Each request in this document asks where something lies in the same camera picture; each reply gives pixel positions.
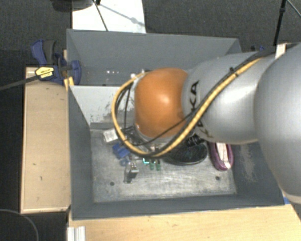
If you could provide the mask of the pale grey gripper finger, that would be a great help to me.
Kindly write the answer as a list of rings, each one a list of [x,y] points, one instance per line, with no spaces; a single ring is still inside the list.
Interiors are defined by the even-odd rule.
[[[130,170],[131,170],[130,165],[126,165],[125,170],[124,170],[124,183],[126,183],[126,184],[129,184],[132,182]]]
[[[135,161],[131,161],[130,163],[130,177],[134,179],[139,173],[139,169],[137,167],[137,163]]]

